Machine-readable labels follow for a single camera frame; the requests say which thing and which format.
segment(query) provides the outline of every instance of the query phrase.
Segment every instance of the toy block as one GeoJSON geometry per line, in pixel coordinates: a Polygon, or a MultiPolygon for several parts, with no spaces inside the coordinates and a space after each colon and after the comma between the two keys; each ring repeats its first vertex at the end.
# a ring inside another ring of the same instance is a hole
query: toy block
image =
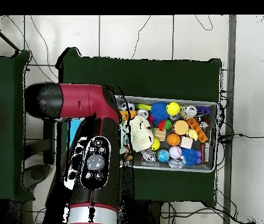
{"type": "Polygon", "coordinates": [[[197,114],[210,114],[209,107],[196,107],[197,114]]]}
{"type": "Polygon", "coordinates": [[[193,139],[192,138],[188,138],[186,136],[182,136],[181,137],[180,147],[181,148],[185,148],[185,149],[191,149],[192,142],[193,142],[193,139]]]}
{"type": "Polygon", "coordinates": [[[196,131],[198,139],[200,142],[206,142],[208,140],[208,137],[205,135],[203,130],[200,128],[199,124],[196,122],[194,118],[190,118],[188,120],[185,120],[189,127],[196,131]]]}

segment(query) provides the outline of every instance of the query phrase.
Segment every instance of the orange block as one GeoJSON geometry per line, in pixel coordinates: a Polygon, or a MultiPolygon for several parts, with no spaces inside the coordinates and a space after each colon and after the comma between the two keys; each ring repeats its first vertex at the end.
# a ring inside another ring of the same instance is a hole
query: orange block
{"type": "Polygon", "coordinates": [[[208,140],[208,137],[205,135],[203,130],[200,128],[199,124],[196,122],[194,118],[190,118],[188,120],[185,120],[189,127],[196,131],[198,139],[200,142],[206,142],[208,140]]]}

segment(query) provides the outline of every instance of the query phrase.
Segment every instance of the plush toy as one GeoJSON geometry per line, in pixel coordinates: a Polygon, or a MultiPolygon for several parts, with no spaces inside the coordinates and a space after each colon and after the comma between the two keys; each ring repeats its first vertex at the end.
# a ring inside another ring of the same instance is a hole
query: plush toy
{"type": "Polygon", "coordinates": [[[124,131],[128,134],[131,127],[131,143],[134,151],[139,152],[148,149],[153,143],[153,133],[148,127],[150,124],[143,117],[136,115],[132,120],[125,121],[123,124],[124,131]]]}
{"type": "Polygon", "coordinates": [[[158,128],[162,131],[163,129],[169,130],[172,128],[172,122],[170,120],[162,120],[158,124],[158,128]]]}

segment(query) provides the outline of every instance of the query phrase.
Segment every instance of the yellow ball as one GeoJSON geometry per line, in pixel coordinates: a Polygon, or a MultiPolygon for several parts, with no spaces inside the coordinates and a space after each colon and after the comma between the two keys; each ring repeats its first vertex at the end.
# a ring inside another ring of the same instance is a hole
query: yellow ball
{"type": "Polygon", "coordinates": [[[166,106],[166,111],[171,116],[177,115],[180,112],[180,106],[176,102],[170,102],[166,106]]]}
{"type": "Polygon", "coordinates": [[[151,150],[156,151],[160,148],[160,141],[158,138],[154,138],[153,144],[151,145],[151,150]]]}

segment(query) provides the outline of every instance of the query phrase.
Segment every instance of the white ball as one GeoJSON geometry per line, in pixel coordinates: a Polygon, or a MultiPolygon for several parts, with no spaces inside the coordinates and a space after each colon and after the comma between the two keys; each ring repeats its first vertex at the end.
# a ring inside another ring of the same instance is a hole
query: white ball
{"type": "Polygon", "coordinates": [[[173,146],[169,149],[169,155],[173,159],[179,159],[182,156],[182,150],[178,146],[173,146]]]}

